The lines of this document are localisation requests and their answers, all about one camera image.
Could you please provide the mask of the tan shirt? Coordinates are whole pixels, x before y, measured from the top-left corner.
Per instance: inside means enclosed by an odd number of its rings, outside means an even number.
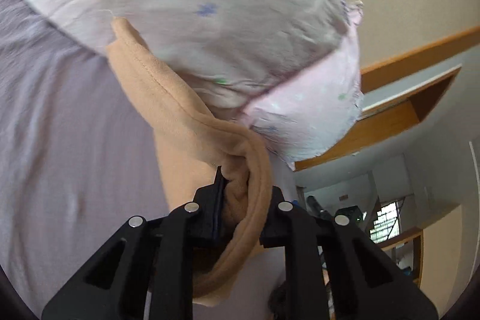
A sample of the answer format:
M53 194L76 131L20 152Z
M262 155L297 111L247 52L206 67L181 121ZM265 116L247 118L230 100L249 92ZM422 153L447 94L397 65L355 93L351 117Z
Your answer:
M216 171L229 182L221 221L233 229L220 258L193 277L194 303L218 305L232 291L246 260L260 252L260 233L272 198L268 151L255 132L216 118L199 95L157 59L125 18L112 20L106 48L126 97L153 130L165 198L170 209L193 199Z

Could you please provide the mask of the window with curtain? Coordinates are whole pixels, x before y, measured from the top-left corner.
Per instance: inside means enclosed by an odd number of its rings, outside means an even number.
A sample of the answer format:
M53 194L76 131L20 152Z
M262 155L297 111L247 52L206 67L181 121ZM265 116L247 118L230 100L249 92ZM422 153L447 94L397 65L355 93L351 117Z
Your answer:
M370 239L382 243L400 234L400 211L404 200L390 202L381 206L369 229Z

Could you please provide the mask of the tree print pillow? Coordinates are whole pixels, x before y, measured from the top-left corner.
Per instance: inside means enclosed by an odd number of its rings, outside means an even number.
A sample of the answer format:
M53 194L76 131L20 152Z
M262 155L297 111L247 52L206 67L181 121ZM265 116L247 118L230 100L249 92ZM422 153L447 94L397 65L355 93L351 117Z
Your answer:
M291 168L324 154L360 118L363 93L357 29L363 14L361 1L348 5L347 33L339 47L251 101L237 116Z

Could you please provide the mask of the grey bed sheet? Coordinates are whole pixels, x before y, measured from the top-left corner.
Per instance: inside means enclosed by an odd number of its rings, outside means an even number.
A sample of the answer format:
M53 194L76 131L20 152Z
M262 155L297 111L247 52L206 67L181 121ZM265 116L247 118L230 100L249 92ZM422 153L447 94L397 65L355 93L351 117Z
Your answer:
M105 58L1 0L1 268L28 311L128 217L167 213L154 150Z

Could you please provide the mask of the wooden door frame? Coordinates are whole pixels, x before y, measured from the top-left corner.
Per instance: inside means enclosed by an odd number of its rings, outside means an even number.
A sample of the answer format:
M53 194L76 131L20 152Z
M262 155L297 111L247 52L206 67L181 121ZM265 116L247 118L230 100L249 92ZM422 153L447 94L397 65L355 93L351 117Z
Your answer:
M405 54L361 70L362 91L373 93L408 76L414 76L479 44L479 27L444 37ZM360 121L334 147L320 157L295 163L303 171L354 154L415 127L425 120L460 72L454 67L418 87L407 89L397 97L386 98L368 106Z

